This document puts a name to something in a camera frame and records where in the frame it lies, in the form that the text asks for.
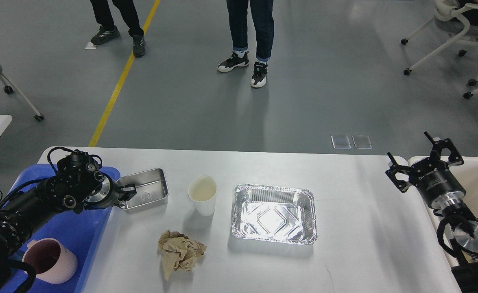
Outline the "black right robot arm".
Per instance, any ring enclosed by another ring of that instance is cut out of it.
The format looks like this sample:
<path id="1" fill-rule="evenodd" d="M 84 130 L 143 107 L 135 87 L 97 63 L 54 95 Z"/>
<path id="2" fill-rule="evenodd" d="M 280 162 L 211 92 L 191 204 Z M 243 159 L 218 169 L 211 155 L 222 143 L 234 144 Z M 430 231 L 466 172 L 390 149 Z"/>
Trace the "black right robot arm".
<path id="1" fill-rule="evenodd" d="M 400 165 L 391 153 L 385 172 L 402 193 L 415 187 L 423 202 L 440 218 L 437 241 L 458 265 L 451 269 L 463 293 L 478 293 L 478 217 L 464 203 L 466 190 L 450 171 L 464 164 L 451 139 L 424 135 L 432 144 L 429 156 L 410 165 Z"/>

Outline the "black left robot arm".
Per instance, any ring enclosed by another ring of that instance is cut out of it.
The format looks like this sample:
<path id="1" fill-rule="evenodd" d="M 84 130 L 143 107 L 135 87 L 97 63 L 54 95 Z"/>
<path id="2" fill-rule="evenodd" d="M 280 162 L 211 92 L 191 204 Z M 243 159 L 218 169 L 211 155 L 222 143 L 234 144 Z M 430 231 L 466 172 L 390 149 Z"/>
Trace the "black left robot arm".
<path id="1" fill-rule="evenodd" d="M 62 150 L 68 155 L 51 165 L 53 176 L 25 182 L 0 201 L 0 289 L 13 269 L 27 273 L 25 281 L 16 288 L 17 293 L 32 287 L 36 267 L 11 256 L 55 215 L 122 207 L 137 193 L 135 184 L 118 185 L 101 171 L 103 162 L 98 155 L 64 147 Z"/>

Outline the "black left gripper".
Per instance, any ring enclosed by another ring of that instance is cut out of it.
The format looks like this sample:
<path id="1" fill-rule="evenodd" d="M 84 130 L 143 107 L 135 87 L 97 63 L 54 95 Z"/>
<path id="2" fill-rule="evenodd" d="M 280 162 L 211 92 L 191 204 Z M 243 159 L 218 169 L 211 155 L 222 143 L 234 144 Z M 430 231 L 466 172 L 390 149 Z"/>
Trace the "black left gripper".
<path id="1" fill-rule="evenodd" d="M 104 175 L 102 185 L 85 199 L 85 208 L 109 208 L 123 206 L 123 201 L 130 201 L 136 195 L 136 185 L 120 186 Z"/>

